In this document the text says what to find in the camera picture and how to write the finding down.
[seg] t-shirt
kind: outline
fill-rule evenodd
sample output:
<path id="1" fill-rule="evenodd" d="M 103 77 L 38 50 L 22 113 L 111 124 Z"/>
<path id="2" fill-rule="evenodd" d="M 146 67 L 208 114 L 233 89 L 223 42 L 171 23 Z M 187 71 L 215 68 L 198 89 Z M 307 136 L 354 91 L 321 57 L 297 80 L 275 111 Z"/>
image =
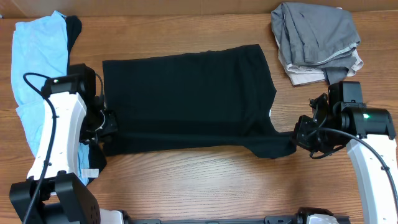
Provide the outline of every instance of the t-shirt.
<path id="1" fill-rule="evenodd" d="M 103 62 L 105 100 L 119 131 L 107 155 L 240 145 L 256 156 L 295 152 L 269 114 L 276 89 L 259 45 Z"/>

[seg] white plastic casing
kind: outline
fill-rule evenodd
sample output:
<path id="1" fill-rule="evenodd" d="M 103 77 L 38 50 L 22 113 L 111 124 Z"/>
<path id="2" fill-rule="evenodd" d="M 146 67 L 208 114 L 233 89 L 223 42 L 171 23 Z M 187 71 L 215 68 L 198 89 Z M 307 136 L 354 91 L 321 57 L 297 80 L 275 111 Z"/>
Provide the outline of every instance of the white plastic casing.
<path id="1" fill-rule="evenodd" d="M 101 224 L 123 224 L 123 214 L 119 211 L 108 211 L 99 209 Z"/>
<path id="2" fill-rule="evenodd" d="M 60 170 L 78 175 L 78 148 L 80 128 L 86 116 L 86 105 L 81 96 L 69 92 L 51 94 L 49 100 L 58 116 L 50 164 L 45 178 L 55 177 Z M 39 151 L 27 177 L 40 178 L 52 131 L 52 112 L 44 101 L 44 126 Z"/>
<path id="3" fill-rule="evenodd" d="M 390 167 L 395 184 L 398 183 L 397 143 L 386 135 L 368 134 L 366 143 L 382 156 Z M 348 155 L 354 165 L 365 223 L 397 224 L 397 212 L 391 185 L 386 171 L 381 169 L 377 157 L 361 143 L 351 140 L 347 144 Z"/>

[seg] wood grain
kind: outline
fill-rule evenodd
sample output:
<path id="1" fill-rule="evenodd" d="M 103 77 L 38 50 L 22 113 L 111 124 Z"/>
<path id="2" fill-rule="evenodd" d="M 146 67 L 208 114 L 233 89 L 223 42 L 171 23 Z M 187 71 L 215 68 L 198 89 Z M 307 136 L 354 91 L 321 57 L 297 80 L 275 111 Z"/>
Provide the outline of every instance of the wood grain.
<path id="1" fill-rule="evenodd" d="M 13 0 L 0 1 L 0 15 L 3 18 L 25 18 L 26 15 L 22 12 L 18 5 Z"/>
<path id="2" fill-rule="evenodd" d="M 361 82 L 369 106 L 386 108 L 398 120 L 398 12 L 353 16 L 362 38 L 358 52 L 364 67 L 348 80 Z M 323 82 L 291 85 L 277 59 L 269 14 L 81 20 L 83 32 L 73 47 L 71 63 L 86 63 L 100 75 L 103 60 L 260 44 L 277 89 L 271 120 L 279 131 L 291 131 L 301 114 L 311 115 L 308 99 L 327 90 Z M 10 84 L 12 32 L 17 21 L 0 20 L 1 223 L 20 223 L 8 198 L 9 188 L 25 179 L 33 163 Z M 259 159 L 238 146 L 114 156 L 88 188 L 102 208 L 123 209 L 133 218 L 261 218 L 311 206 L 363 223 L 356 177 L 345 152 L 320 161 L 311 160 L 303 149 L 277 160 Z"/>

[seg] black cable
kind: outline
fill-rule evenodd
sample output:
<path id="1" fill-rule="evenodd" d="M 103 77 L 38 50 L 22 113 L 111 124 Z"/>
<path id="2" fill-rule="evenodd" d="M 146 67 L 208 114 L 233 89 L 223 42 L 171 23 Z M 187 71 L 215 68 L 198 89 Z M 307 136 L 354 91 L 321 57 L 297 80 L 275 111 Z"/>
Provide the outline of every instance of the black cable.
<path id="1" fill-rule="evenodd" d="M 323 121 L 321 122 L 321 124 L 319 124 L 318 128 L 315 129 L 315 130 L 313 130 L 310 134 L 308 134 L 307 137 L 310 137 L 310 136 L 312 136 L 313 134 L 315 134 L 315 133 L 319 130 L 319 128 L 321 128 L 321 127 L 326 123 L 326 120 L 327 120 L 327 119 L 328 119 L 328 115 L 326 114 L 326 115 L 325 115 L 325 119 L 323 119 Z"/>
<path id="2" fill-rule="evenodd" d="M 104 96 L 104 83 L 102 82 L 102 78 L 100 77 L 100 75 L 98 75 L 97 73 L 95 74 L 95 76 L 98 77 L 99 82 L 101 83 L 101 96 Z"/>
<path id="3" fill-rule="evenodd" d="M 333 129 L 333 128 L 319 128 L 319 131 L 325 131 L 325 132 L 330 132 L 330 133 L 336 133 L 342 136 L 345 136 L 347 138 L 351 138 L 351 139 L 355 139 L 357 140 L 359 143 L 361 143 L 362 145 L 364 145 L 365 147 L 367 147 L 376 157 L 377 159 L 380 161 L 382 168 L 384 169 L 384 171 L 387 174 L 387 177 L 390 181 L 390 185 L 391 185 L 391 190 L 392 190 L 392 194 L 394 195 L 394 199 L 395 199 L 395 203 L 396 203 L 396 212 L 398 215 L 398 193 L 397 193 L 397 188 L 396 185 L 394 183 L 394 179 L 392 179 L 392 175 L 390 172 L 390 168 L 387 166 L 387 164 L 384 162 L 383 158 L 376 152 L 376 150 L 374 150 L 372 148 L 372 146 L 370 146 L 368 143 L 366 143 L 365 141 L 363 141 L 362 139 L 352 135 L 352 134 L 348 134 L 344 131 L 340 131 L 337 129 Z"/>
<path id="4" fill-rule="evenodd" d="M 345 147 L 345 146 L 339 146 L 339 147 L 337 147 L 336 149 L 334 149 L 334 150 L 332 150 L 332 151 L 330 151 L 330 152 L 324 153 L 324 154 L 322 154 L 322 155 L 320 155 L 320 156 L 313 156 L 313 154 L 314 154 L 315 151 L 316 151 L 316 150 L 313 150 L 313 151 L 310 153 L 310 157 L 311 157 L 311 159 L 322 159 L 322 158 L 325 158 L 326 156 L 332 155 L 333 153 L 335 153 L 335 152 L 337 152 L 337 151 L 339 151 L 339 150 L 341 150 L 341 149 L 344 149 L 344 147 Z"/>
<path id="5" fill-rule="evenodd" d="M 39 94 L 49 104 L 49 106 L 51 108 L 51 112 L 52 112 L 52 130 L 51 130 L 49 148 L 47 149 L 47 155 L 45 156 L 45 160 L 44 160 L 43 170 L 42 170 L 42 173 L 40 175 L 40 179 L 39 179 L 39 181 L 37 183 L 36 189 L 35 189 L 35 191 L 33 193 L 32 200 L 30 201 L 29 206 L 28 206 L 28 208 L 26 210 L 26 214 L 25 214 L 25 217 L 24 217 L 23 224 L 26 224 L 29 221 L 30 214 L 32 213 L 32 209 L 33 209 L 33 207 L 35 205 L 37 197 L 39 196 L 40 187 L 43 184 L 45 173 L 47 171 L 47 168 L 49 167 L 51 150 L 52 150 L 52 146 L 54 144 L 55 129 L 57 127 L 57 114 L 55 113 L 54 105 L 51 103 L 51 101 L 48 98 L 44 97 L 44 95 L 42 94 L 42 92 L 40 90 L 38 90 L 35 86 L 33 86 L 33 84 L 31 84 L 28 81 L 28 79 L 26 78 L 26 76 L 28 76 L 28 75 L 35 75 L 35 76 L 46 78 L 46 79 L 49 79 L 50 77 L 47 77 L 45 75 L 41 75 L 41 74 L 38 74 L 38 73 L 32 73 L 32 72 L 28 72 L 28 73 L 24 74 L 24 81 L 26 82 L 26 84 L 29 85 L 37 94 Z"/>

